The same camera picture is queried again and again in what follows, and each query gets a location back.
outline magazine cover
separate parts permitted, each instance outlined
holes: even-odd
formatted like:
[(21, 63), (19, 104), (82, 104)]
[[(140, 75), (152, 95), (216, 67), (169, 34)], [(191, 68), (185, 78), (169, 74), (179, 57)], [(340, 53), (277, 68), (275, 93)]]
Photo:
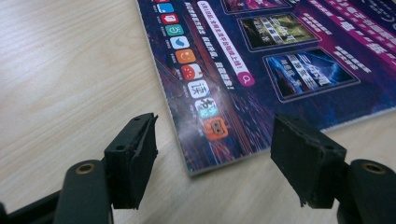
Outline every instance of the magazine cover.
[(189, 175), (396, 106), (393, 1), (136, 1)]

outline magazine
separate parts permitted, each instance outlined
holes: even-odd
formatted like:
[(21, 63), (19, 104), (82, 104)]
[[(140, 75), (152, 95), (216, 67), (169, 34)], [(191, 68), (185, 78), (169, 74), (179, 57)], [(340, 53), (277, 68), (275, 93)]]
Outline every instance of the magazine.
[(137, 3), (189, 175), (268, 151), (275, 113), (323, 130), (396, 106), (392, 1)]

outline wooden table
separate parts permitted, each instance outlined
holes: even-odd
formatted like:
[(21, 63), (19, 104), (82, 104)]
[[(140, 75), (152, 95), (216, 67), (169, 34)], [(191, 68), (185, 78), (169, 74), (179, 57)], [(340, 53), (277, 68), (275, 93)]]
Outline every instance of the wooden table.
[[(269, 153), (189, 178), (134, 0), (0, 2), (0, 201), (12, 212), (100, 160), (129, 119), (154, 112), (160, 154), (140, 209), (115, 223), (336, 223), (301, 208)], [(327, 132), (396, 170), (396, 113)]]

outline green app icon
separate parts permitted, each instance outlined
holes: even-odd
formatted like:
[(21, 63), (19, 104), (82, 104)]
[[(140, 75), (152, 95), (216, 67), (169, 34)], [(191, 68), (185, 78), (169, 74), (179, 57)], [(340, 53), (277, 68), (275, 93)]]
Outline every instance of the green app icon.
[(184, 31), (180, 24), (173, 24), (165, 26), (168, 35), (183, 35)]

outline app icon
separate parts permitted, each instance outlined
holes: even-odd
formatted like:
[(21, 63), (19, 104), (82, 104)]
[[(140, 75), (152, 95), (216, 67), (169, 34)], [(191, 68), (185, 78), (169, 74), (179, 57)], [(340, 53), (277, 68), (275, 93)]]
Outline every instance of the app icon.
[(195, 62), (195, 55), (191, 49), (180, 49), (176, 51), (176, 58), (179, 63)]
[(210, 97), (195, 101), (195, 108), (202, 119), (209, 119), (219, 114), (215, 100)]
[(174, 49), (185, 49), (190, 46), (189, 40), (184, 35), (172, 37), (171, 44)]
[(183, 28), (180, 24), (167, 25), (165, 26), (166, 33), (172, 35), (184, 35)]
[(209, 140), (217, 140), (228, 135), (224, 120), (220, 117), (205, 120), (204, 133)]
[(161, 20), (163, 20), (164, 24), (175, 24), (178, 23), (178, 17), (175, 13), (170, 14), (162, 14)]
[(209, 94), (209, 87), (204, 80), (189, 82), (189, 91), (192, 98), (201, 98)]
[(170, 3), (157, 4), (157, 8), (160, 13), (168, 13), (174, 11), (173, 6)]
[(183, 77), (186, 78), (188, 81), (200, 78), (203, 75), (200, 66), (196, 63), (183, 65), (181, 66), (180, 70), (183, 74)]

